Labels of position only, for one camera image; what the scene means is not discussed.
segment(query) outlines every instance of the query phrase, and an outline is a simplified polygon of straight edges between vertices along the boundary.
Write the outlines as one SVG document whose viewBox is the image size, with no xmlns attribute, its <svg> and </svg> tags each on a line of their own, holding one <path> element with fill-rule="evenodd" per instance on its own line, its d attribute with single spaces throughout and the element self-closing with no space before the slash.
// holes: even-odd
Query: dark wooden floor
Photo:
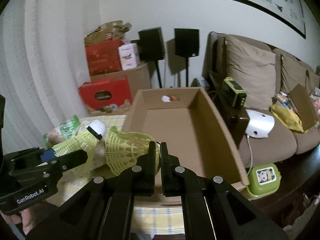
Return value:
<svg viewBox="0 0 320 240">
<path fill-rule="evenodd" d="M 251 203 L 282 227 L 283 216 L 304 193 L 311 197 L 320 192 L 320 147 L 275 164 L 281 174 L 278 191 Z"/>
</svg>

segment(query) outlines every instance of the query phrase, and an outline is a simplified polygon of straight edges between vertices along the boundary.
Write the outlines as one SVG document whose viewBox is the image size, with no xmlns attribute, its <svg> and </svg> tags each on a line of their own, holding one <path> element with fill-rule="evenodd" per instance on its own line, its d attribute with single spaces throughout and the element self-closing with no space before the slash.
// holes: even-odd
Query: beige pillow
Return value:
<svg viewBox="0 0 320 240">
<path fill-rule="evenodd" d="M 308 93 L 313 92 L 315 88 L 319 88 L 320 76 L 307 70 L 307 86 Z"/>
<path fill-rule="evenodd" d="M 244 107 L 268 110 L 276 90 L 276 54 L 225 36 L 227 76 L 246 92 Z"/>
<path fill-rule="evenodd" d="M 307 69 L 293 59 L 281 55 L 281 91 L 289 94 L 298 84 L 306 87 Z"/>
</svg>

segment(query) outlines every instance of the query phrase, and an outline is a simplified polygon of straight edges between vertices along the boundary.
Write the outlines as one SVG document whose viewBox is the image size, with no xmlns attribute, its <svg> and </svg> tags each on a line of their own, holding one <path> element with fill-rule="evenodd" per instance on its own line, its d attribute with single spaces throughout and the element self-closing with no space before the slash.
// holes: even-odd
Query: red box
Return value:
<svg viewBox="0 0 320 240">
<path fill-rule="evenodd" d="M 116 39 L 86 47 L 90 76 L 121 71 L 118 48 L 123 44 L 121 40 Z"/>
<path fill-rule="evenodd" d="M 127 76 L 84 83 L 79 94 L 91 116 L 127 114 L 132 104 Z"/>
</svg>

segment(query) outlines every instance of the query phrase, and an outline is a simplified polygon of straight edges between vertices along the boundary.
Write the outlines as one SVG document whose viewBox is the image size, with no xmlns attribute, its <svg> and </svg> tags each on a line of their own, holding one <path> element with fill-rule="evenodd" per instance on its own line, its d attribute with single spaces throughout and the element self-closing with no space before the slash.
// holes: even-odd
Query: sofa armrest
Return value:
<svg viewBox="0 0 320 240">
<path fill-rule="evenodd" d="M 244 107 L 233 108 L 221 95 L 223 77 L 216 72 L 210 72 L 209 77 L 215 87 L 217 95 L 211 94 L 211 99 L 219 110 L 224 122 L 226 123 L 236 146 L 239 148 L 240 142 L 245 134 L 249 123 L 249 116 Z"/>
</svg>

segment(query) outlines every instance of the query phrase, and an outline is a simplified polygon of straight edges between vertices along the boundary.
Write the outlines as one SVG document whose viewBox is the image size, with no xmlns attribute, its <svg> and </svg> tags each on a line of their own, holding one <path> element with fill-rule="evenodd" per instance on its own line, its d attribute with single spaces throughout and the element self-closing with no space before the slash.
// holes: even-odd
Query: metal screw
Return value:
<svg viewBox="0 0 320 240">
<path fill-rule="evenodd" d="M 103 177 L 97 176 L 93 179 L 93 182 L 96 184 L 102 183 L 103 182 Z"/>
<path fill-rule="evenodd" d="M 184 167 L 182 167 L 182 166 L 178 166 L 178 167 L 176 167 L 174 170 L 175 170 L 176 172 L 178 172 L 178 173 L 183 173 L 183 172 L 185 171 Z"/>
<path fill-rule="evenodd" d="M 222 177 L 220 177 L 220 176 L 215 176 L 215 177 L 213 177 L 213 181 L 215 182 L 215 183 L 222 183 L 223 182 L 223 178 Z"/>
<path fill-rule="evenodd" d="M 133 172 L 139 172 L 139 171 L 142 171 L 142 168 L 140 166 L 136 165 L 136 166 L 132 167 L 132 171 Z"/>
</svg>

